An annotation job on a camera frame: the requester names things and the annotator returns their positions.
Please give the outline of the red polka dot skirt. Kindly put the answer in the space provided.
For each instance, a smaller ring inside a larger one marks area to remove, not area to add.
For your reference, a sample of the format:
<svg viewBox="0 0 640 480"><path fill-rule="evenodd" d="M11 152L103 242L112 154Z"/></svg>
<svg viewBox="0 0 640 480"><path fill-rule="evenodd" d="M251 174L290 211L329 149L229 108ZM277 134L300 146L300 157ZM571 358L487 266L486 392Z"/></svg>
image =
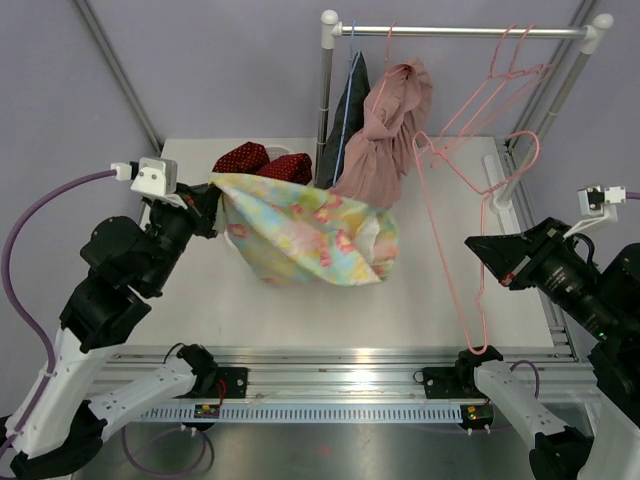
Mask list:
<svg viewBox="0 0 640 480"><path fill-rule="evenodd" d="M308 185L312 181L312 161L306 153L285 154L271 159L264 145L245 142L222 155L212 172L251 174Z"/></svg>

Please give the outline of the yellow blue tie-dye skirt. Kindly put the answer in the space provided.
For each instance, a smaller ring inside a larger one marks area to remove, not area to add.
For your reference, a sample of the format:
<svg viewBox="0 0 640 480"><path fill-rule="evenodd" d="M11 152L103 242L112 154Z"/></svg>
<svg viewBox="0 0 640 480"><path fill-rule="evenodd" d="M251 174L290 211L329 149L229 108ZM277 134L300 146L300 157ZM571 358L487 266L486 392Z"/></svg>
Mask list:
<svg viewBox="0 0 640 480"><path fill-rule="evenodd" d="M224 233L262 281L349 287L385 281L399 254L391 212L327 190L213 173Z"/></svg>

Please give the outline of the pink hanger of tie-dye skirt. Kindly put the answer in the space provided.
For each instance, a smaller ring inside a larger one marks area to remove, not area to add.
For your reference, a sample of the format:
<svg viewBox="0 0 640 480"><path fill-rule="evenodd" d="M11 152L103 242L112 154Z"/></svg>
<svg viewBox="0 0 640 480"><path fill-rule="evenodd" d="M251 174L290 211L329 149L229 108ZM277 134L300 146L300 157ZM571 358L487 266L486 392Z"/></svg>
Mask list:
<svg viewBox="0 0 640 480"><path fill-rule="evenodd" d="M528 340L508 324L528 307L542 312L541 302L530 293L513 300L465 246L478 234L515 233L521 229L512 203L495 209L494 198L520 176L508 174L489 137L435 137L423 132L412 138L413 170L424 203L425 241L441 265L436 287L442 294L443 317L458 324L461 349L478 356L491 343L501 346L550 344L548 334L534 333Z"/></svg>

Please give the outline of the pink pleated skirt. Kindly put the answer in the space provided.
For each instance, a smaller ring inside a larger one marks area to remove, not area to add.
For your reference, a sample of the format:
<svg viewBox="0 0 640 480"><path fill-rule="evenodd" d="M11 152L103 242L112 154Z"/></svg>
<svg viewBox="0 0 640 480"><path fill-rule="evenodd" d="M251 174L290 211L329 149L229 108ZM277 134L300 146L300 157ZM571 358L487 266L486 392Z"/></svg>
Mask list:
<svg viewBox="0 0 640 480"><path fill-rule="evenodd" d="M433 84L423 62L390 67L364 99L363 127L345 147L343 172L331 191L389 209L413 165L412 142L426 126Z"/></svg>

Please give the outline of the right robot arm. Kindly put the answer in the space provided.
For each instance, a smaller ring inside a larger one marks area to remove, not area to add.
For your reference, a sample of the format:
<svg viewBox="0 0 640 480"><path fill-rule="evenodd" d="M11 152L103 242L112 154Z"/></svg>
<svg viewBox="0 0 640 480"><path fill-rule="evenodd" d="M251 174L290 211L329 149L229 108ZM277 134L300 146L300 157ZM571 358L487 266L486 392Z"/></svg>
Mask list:
<svg viewBox="0 0 640 480"><path fill-rule="evenodd" d="M636 479L639 476L639 246L624 247L604 271L595 244L547 218L519 234L471 236L466 246L511 290L535 288L595 340L588 360L601 395L588 437L550 413L521 385L494 348L460 352L454 384L483 394L526 442L537 479Z"/></svg>

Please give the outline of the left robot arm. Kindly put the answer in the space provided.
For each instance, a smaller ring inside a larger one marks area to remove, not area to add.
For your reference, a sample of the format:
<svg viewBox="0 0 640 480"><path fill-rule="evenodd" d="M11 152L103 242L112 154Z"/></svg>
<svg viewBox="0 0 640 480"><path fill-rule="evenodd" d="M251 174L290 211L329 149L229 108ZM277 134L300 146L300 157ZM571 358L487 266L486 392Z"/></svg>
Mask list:
<svg viewBox="0 0 640 480"><path fill-rule="evenodd" d="M156 372L102 398L88 388L106 361L150 312L192 237L213 238L221 192L214 186L177 187L184 206L150 202L147 227L126 216L96 226L80 255L88 264L60 315L54 349L40 381L1 432L15 456L18 479L71 474L103 444L155 402L192 394L205 397L217 383L218 365L198 344L184 345Z"/></svg>

